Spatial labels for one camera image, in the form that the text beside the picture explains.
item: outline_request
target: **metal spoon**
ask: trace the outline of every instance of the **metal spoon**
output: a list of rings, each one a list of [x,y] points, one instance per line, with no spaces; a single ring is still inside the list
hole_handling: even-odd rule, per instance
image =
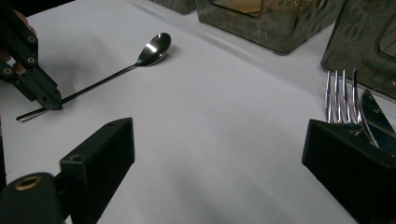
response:
[[[139,57],[137,58],[137,61],[135,64],[128,66],[128,67],[120,70],[119,72],[117,72],[109,77],[106,77],[105,79],[98,81],[81,91],[78,91],[76,93],[73,93],[73,94],[63,98],[62,105],[77,98],[78,96],[84,94],[87,91],[91,91],[91,90],[95,89],[96,87],[107,83],[108,81],[110,81],[111,79],[113,79],[115,77],[119,77],[120,75],[131,71],[132,69],[134,69],[136,67],[148,67],[148,66],[151,66],[151,65],[157,63],[163,57],[163,55],[165,55],[166,51],[169,49],[169,46],[171,45],[171,42],[172,42],[171,36],[167,33],[160,33],[160,34],[154,36],[147,43],[147,45],[143,48],[143,50],[140,53]],[[26,120],[33,119],[37,116],[40,116],[46,112],[48,112],[48,109],[42,107],[35,111],[29,112],[27,114],[17,117],[17,120],[24,122]]]

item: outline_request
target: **fork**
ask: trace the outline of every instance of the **fork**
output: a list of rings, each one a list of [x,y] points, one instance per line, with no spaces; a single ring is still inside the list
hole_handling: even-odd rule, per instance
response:
[[[365,119],[361,115],[361,105],[359,102],[358,88],[357,88],[357,70],[353,70],[352,77],[352,109],[348,101],[347,78],[346,70],[343,71],[343,87],[342,98],[339,91],[339,74],[335,71],[334,75],[334,90],[332,87],[332,72],[327,73],[327,87],[326,87],[326,119],[328,123],[333,123],[346,129],[348,132],[368,140],[370,143],[374,142],[373,136],[365,125]]]

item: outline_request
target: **utensil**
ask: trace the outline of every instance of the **utensil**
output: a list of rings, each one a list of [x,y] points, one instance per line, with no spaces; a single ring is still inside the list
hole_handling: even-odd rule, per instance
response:
[[[339,95],[339,75],[338,71],[335,71],[334,76],[334,92],[332,98],[331,91],[331,76],[332,72],[328,72],[327,75],[327,88],[326,88],[326,117],[328,123],[333,123],[340,125],[350,133],[354,135],[367,139],[372,144],[375,143],[373,136],[367,132],[364,127],[364,120],[362,120],[361,116],[361,106],[359,103],[358,96],[358,88],[357,88],[357,71],[356,69],[353,71],[353,79],[352,79],[352,109],[350,109],[348,95],[347,95],[347,81],[346,81],[346,71],[343,71],[343,96],[342,101]]]
[[[369,90],[361,97],[361,111],[378,147],[396,156],[396,132]]]
[[[148,67],[148,66],[154,65],[160,59],[163,58],[163,55],[165,55],[166,51],[169,49],[171,42],[172,42],[171,36],[167,33],[160,33],[160,34],[154,36],[147,43],[147,45],[143,48],[143,50],[140,53],[139,57],[137,58],[137,61],[135,64],[128,66],[128,67],[120,70],[119,72],[117,72],[109,77],[106,77],[105,79],[98,81],[81,91],[78,91],[74,94],[71,94],[71,95],[63,98],[62,105],[71,101],[71,100],[76,99],[78,96],[86,93],[87,91],[91,91],[91,90],[107,83],[111,79],[119,77],[120,75],[125,74],[125,73],[135,69],[136,67]],[[27,114],[17,117],[17,120],[24,122],[26,120],[33,119],[37,116],[40,116],[46,112],[48,112],[48,109],[42,107],[35,111],[29,112]]]

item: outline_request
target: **white tablecloth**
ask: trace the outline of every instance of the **white tablecloth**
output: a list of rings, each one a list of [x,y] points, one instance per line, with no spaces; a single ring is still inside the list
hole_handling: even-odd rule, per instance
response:
[[[38,118],[0,86],[7,181],[60,172],[104,124],[134,119],[136,161],[100,223],[355,223],[302,165],[310,119],[325,120],[320,60],[332,27],[288,56],[143,0],[80,0],[36,14],[39,63],[63,97],[133,64],[156,34],[164,60]],[[394,122],[394,105],[379,99]]]

